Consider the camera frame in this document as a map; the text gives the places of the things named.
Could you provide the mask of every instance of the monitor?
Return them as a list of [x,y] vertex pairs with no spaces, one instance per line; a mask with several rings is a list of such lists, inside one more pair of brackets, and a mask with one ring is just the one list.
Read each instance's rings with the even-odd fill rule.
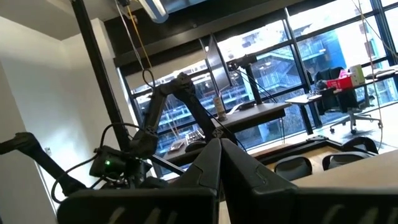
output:
[[232,86],[231,77],[229,77],[228,67],[224,61],[217,40],[213,34],[210,35],[209,49],[206,53],[208,66],[214,76],[219,93],[225,88]]

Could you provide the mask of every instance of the floor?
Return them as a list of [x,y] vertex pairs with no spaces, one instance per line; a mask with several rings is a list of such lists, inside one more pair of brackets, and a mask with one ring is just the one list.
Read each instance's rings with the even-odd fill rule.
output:
[[[373,118],[380,117],[379,110],[373,110],[367,114],[370,114]],[[315,129],[314,135],[326,136],[331,140],[340,143],[344,143],[352,138],[355,138],[356,136],[365,136],[373,139],[373,141],[376,143],[376,146],[379,147],[379,153],[385,153],[398,149],[398,137],[396,134],[396,128],[398,127],[398,103],[381,108],[381,118],[383,123],[382,130],[378,128],[377,122],[371,123],[370,121],[357,121],[357,133],[355,135],[351,134],[349,123],[347,123],[346,126],[338,125],[333,127],[335,129],[333,134],[330,132],[330,124],[325,125],[320,129]],[[294,144],[309,137],[311,136],[308,136],[306,133],[296,134],[295,136],[287,136],[285,142]],[[270,147],[278,146],[280,144],[282,144],[281,140],[275,141],[271,144],[250,150],[249,153],[253,154],[266,150]]]

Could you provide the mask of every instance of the red object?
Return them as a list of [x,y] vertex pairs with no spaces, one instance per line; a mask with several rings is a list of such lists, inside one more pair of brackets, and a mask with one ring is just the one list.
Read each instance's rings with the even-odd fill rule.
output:
[[328,85],[328,88],[336,87],[336,89],[339,89],[339,90],[344,90],[344,89],[353,87],[353,82],[351,81],[351,77],[344,77],[344,78],[338,78],[335,80],[328,80],[326,84]]

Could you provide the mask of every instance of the lamp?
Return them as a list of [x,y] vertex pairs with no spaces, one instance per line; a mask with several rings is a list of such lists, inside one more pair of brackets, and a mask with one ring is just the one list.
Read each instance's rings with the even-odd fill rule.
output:
[[169,18],[160,0],[139,0],[139,2],[154,22],[163,23]]

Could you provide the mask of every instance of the window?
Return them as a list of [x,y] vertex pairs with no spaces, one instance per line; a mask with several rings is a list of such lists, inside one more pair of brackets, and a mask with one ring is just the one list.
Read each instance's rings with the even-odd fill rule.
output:
[[[206,62],[204,60],[202,60],[200,62],[194,63],[193,65],[190,65],[190,66],[188,66],[186,68],[183,68],[181,70],[174,71],[170,75],[166,75],[166,76],[164,76],[164,77],[162,77],[160,79],[155,80],[155,85],[158,86],[158,85],[163,84],[163,83],[168,83],[170,80],[175,78],[180,72],[183,72],[183,73],[186,73],[187,75],[190,75],[190,74],[193,74],[193,73],[196,73],[196,72],[203,71],[205,69],[207,69]],[[150,79],[150,75],[149,74],[146,74],[146,78],[147,78],[147,81],[149,82],[149,84],[152,84],[152,80]],[[148,90],[148,89],[150,89],[150,87],[148,85],[143,85],[143,86],[140,86],[140,87],[136,88],[135,90],[133,90],[132,93],[133,94],[134,93],[139,93],[139,92],[142,92],[142,91],[145,91],[145,90]]]
[[[387,61],[377,63],[373,65],[374,72],[377,72],[379,69],[388,68],[389,64]],[[372,73],[371,67],[363,68],[363,72],[365,75]],[[395,82],[393,78],[389,78],[387,80],[377,82],[376,83],[377,92],[379,95],[380,105],[385,103],[389,103],[395,100],[398,100],[397,88],[395,86]],[[374,90],[374,85],[368,85],[368,94],[369,96],[376,97],[376,92]],[[359,88],[356,90],[356,96],[358,100],[364,99],[364,88]],[[371,100],[371,104],[377,107],[377,101]]]
[[254,78],[269,93],[277,93],[301,84],[290,46],[259,55],[257,60],[251,67]]
[[[368,22],[379,35],[374,17],[368,18]],[[362,21],[298,42],[305,68],[315,74],[331,67],[348,68],[369,62],[369,54],[373,59],[385,56],[381,40],[369,30],[367,43],[360,24]]]
[[[372,10],[369,0],[360,0],[360,3],[363,13]],[[360,13],[352,1],[337,0],[291,16],[290,25],[294,30],[294,35],[299,37],[358,15]]]
[[398,7],[388,10],[386,12],[386,17],[388,21],[388,26],[390,28],[390,32],[392,35],[392,39],[394,40],[394,45],[396,47],[395,51],[397,51],[398,48]]
[[398,0],[381,0],[381,3],[383,4],[383,6],[388,6],[391,5],[392,3],[396,3],[398,2]]
[[218,46],[226,61],[258,52],[287,40],[282,21],[221,41]]
[[[294,98],[296,96],[300,96],[304,94],[303,90],[296,90],[282,96],[278,96],[275,98],[277,102],[284,102],[285,100]],[[309,113],[309,108],[307,107],[308,115],[310,117],[310,121],[313,125],[313,119],[311,114]],[[285,136],[290,134],[297,133],[299,131],[304,130],[304,124],[302,121],[302,117],[300,114],[300,110],[298,106],[291,106],[285,109],[286,116],[283,118],[284,120],[284,130]],[[280,119],[275,121],[270,121],[265,124],[261,124],[259,126],[249,128],[244,131],[240,131],[235,134],[236,137],[242,142],[246,149],[251,147],[258,146],[265,142],[273,141],[282,137],[282,122]]]

